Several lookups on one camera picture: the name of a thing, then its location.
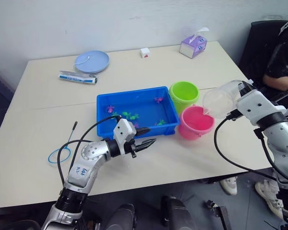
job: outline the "blue rubber band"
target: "blue rubber band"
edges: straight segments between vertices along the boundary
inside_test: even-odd
[[[65,159],[63,159],[63,160],[60,161],[60,163],[62,163],[63,161],[66,161],[66,160],[71,156],[71,154],[72,154],[72,151],[71,151],[69,148],[65,147],[65,148],[63,148],[63,150],[64,150],[64,149],[65,149],[65,150],[68,150],[69,153],[68,153],[68,156],[67,156]],[[50,160],[50,157],[51,157],[55,152],[59,152],[59,150],[60,150],[60,149],[54,150],[54,151],[48,156],[48,162],[49,162],[49,163],[51,163],[51,164],[57,164],[57,162],[51,161],[51,160]]]

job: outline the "small white box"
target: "small white box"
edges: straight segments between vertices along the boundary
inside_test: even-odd
[[[140,52],[141,52],[142,58],[145,58],[145,57],[147,58],[150,56],[150,52],[148,48],[142,48],[140,49]]]

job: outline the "light blue plate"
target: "light blue plate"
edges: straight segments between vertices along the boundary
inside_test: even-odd
[[[80,54],[75,60],[75,67],[84,73],[98,73],[109,65],[109,56],[102,51],[93,50]]]

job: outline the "transparent container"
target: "transparent container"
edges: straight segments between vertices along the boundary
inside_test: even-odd
[[[225,118],[236,109],[240,98],[238,85],[240,80],[233,80],[207,92],[203,98],[204,114],[214,118]]]

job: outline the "white wall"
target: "white wall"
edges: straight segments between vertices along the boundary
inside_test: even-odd
[[[30,59],[174,45],[202,26],[237,63],[264,19],[288,19],[288,0],[0,0],[0,75],[15,89]]]

